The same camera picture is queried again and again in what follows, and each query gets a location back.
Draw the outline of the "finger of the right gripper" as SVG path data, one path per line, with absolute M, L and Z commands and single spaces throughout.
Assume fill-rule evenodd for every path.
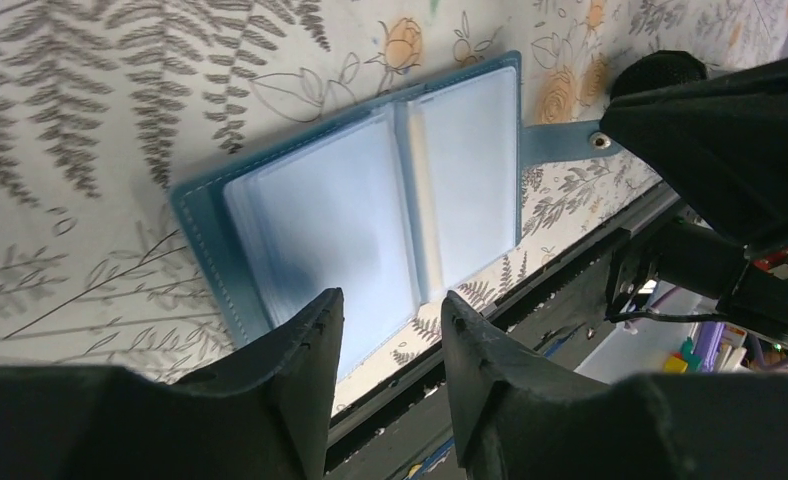
M 714 230 L 788 238 L 788 58 L 611 100 L 600 129 Z

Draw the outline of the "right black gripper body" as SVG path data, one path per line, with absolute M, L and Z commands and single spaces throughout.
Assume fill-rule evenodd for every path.
M 683 220 L 650 228 L 612 257 L 607 319 L 626 320 L 623 306 L 650 279 L 713 300 L 713 312 L 700 315 L 702 321 L 725 321 L 788 342 L 788 243 L 753 252 Z

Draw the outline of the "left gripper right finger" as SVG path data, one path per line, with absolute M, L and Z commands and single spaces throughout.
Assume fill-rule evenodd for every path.
M 596 382 L 538 400 L 529 427 L 502 414 L 458 465 L 471 479 L 788 479 L 788 374 Z

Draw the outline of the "blue card holder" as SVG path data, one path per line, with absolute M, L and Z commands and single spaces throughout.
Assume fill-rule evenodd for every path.
M 247 345 L 339 288 L 344 378 L 434 302 L 415 200 L 414 113 L 425 121 L 442 294 L 520 243 L 527 168 L 619 151 L 594 121 L 524 126 L 520 70 L 520 54 L 508 52 L 173 186 L 170 205 L 234 340 Z

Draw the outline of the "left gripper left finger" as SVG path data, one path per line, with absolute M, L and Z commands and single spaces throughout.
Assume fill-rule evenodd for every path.
M 120 366 L 0 366 L 0 479 L 319 479 L 344 296 L 173 384 Z

